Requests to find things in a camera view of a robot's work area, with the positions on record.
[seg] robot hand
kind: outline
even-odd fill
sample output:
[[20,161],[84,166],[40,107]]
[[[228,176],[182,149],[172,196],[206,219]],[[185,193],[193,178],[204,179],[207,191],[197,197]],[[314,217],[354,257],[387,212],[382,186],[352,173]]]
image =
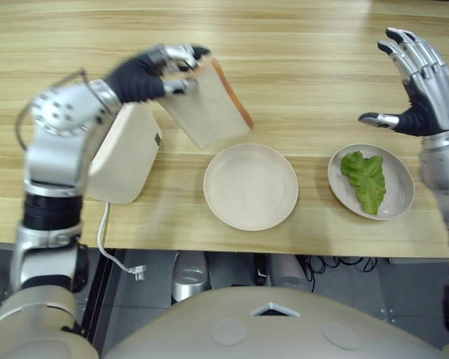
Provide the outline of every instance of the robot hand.
[[413,136],[431,136],[449,131],[449,68],[437,50],[410,31],[387,28],[396,41],[378,42],[394,62],[409,95],[411,108],[402,114],[369,112],[359,120]]
[[194,79],[161,80],[159,76],[165,72],[194,69],[198,67],[197,60],[209,53],[209,49],[189,44],[160,44],[123,62],[104,80],[122,103],[185,93],[194,83]]

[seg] power cord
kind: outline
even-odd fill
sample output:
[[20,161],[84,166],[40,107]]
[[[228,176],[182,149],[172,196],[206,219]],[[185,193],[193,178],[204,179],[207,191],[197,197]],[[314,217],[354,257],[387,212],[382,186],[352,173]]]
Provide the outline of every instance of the power cord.
[[[316,288],[316,274],[323,274],[327,268],[337,268],[341,264],[343,266],[355,266],[357,270],[364,273],[369,273],[377,267],[377,258],[375,257],[359,257],[354,261],[347,261],[342,257],[332,257],[332,262],[326,262],[326,258],[323,256],[296,256],[303,272],[305,273],[306,280],[311,283],[311,293]],[[358,267],[360,263],[364,263],[364,266]]]
[[109,260],[112,260],[123,271],[125,271],[126,273],[134,274],[135,280],[144,280],[144,272],[147,270],[146,265],[128,268],[122,262],[120,262],[118,258],[113,257],[110,253],[107,253],[105,251],[105,248],[103,247],[103,240],[105,238],[104,232],[106,231],[106,225],[108,224],[109,216],[110,216],[110,203],[106,202],[105,211],[103,212],[103,217],[100,222],[100,226],[98,227],[98,235],[97,235],[98,250],[104,257],[108,258]]

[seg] white cable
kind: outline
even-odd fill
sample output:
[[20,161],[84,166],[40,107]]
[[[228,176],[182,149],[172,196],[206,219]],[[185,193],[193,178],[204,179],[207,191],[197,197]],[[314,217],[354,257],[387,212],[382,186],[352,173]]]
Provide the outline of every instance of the white cable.
[[100,222],[100,226],[98,227],[98,235],[97,235],[97,244],[98,244],[98,250],[100,253],[108,258],[109,260],[112,260],[115,262],[117,266],[119,266],[122,270],[124,270],[127,273],[134,274],[136,280],[143,280],[144,279],[144,271],[146,271],[146,266],[136,266],[128,268],[126,267],[118,258],[113,257],[111,254],[107,253],[105,251],[105,248],[103,247],[103,240],[104,240],[104,232],[106,225],[108,223],[108,218],[110,216],[110,203],[105,203],[105,211],[103,212],[102,220]]

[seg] white plate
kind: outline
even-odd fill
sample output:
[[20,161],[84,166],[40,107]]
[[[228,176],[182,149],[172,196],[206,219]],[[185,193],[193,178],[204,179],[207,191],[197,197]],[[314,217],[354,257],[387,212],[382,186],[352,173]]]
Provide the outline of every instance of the white plate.
[[[341,173],[341,160],[347,153],[361,151],[365,158],[382,156],[386,194],[377,215],[367,214],[355,196],[349,177]],[[351,144],[337,151],[328,164],[328,181],[338,200],[358,215],[371,219],[392,219],[407,211],[414,201],[415,188],[412,176],[406,166],[392,153],[370,144]]]
[[220,152],[208,165],[203,187],[213,213],[240,230],[280,224],[299,194],[291,164],[261,144],[237,144]]

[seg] bread slice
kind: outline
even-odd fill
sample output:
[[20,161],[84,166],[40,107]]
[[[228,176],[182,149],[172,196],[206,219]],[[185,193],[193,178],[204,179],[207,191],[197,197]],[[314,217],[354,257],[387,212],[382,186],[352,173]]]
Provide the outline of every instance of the bread slice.
[[193,72],[198,86],[186,95],[157,101],[195,144],[204,148],[253,129],[253,121],[225,78],[219,62],[207,59]]

